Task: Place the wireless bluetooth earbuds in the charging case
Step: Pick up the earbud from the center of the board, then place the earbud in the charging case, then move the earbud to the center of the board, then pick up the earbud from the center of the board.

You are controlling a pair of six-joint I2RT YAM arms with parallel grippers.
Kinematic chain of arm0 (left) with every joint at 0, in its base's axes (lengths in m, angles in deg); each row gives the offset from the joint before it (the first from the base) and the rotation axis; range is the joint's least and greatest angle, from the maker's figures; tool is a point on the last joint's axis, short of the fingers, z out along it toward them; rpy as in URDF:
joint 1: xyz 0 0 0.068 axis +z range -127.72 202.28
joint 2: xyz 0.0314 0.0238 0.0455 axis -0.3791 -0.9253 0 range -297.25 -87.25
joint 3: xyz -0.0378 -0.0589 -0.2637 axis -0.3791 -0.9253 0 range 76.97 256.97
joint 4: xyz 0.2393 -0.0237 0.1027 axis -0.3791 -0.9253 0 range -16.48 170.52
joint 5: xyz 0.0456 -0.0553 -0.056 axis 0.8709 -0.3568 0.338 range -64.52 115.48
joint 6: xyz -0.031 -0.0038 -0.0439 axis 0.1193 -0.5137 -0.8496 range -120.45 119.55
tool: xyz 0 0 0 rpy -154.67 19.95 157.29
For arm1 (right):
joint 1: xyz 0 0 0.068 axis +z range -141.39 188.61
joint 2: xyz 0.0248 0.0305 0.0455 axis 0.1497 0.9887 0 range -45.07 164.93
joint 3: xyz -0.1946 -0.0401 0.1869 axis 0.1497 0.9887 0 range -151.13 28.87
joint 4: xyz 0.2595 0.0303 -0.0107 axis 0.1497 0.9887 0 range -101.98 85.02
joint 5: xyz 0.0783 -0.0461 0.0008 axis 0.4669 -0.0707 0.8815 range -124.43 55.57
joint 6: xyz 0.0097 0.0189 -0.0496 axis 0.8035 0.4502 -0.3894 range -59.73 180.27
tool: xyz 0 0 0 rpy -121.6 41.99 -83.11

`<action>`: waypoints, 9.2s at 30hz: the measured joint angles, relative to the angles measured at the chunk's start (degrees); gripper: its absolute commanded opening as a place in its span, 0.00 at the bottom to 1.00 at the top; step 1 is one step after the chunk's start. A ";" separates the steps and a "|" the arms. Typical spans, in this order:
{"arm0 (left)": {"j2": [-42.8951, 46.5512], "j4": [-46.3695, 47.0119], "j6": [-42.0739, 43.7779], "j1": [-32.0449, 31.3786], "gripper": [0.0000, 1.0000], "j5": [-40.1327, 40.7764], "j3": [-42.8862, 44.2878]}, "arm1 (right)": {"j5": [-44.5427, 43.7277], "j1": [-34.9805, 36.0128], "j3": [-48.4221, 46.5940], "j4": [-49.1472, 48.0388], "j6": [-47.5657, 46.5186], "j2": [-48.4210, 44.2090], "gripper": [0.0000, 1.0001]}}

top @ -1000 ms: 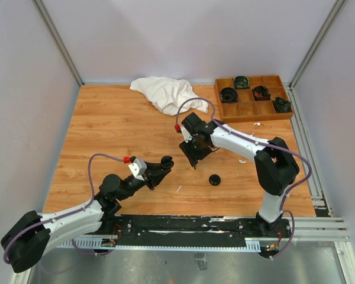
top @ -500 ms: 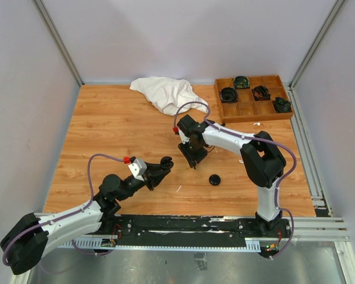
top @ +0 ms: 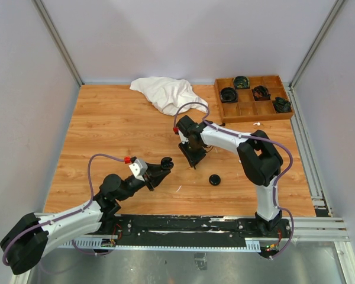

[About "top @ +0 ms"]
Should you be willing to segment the black charging case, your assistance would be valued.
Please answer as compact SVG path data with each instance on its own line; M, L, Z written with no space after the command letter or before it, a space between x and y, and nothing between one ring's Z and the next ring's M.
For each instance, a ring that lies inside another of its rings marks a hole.
M163 170L171 170L174 167L171 157L164 157L161 159L160 166Z
M218 186L221 183L221 178L217 174L211 175L208 180L212 186Z

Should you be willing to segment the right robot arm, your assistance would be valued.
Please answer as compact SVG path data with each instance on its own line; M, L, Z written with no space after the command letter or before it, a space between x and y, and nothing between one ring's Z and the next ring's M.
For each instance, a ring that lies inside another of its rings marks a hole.
M283 159L264 131L241 133L213 122L197 123L187 115L174 120L173 131L180 137L179 149L192 168L206 156L209 146L236 154L245 176L256 187L257 232L264 237L276 232L282 210L277 205L274 183L281 173Z

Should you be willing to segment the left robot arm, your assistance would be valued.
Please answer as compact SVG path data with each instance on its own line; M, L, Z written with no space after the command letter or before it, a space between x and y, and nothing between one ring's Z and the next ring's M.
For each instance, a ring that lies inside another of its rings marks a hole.
M58 214L23 215L0 242L3 264L14 275L20 275L65 242L97 231L110 233L115 227L113 217L121 208L119 202L134 196L143 187L153 191L173 167L170 157L162 158L159 164L132 157L131 175L122 179L117 174L109 174L98 193L87 202Z

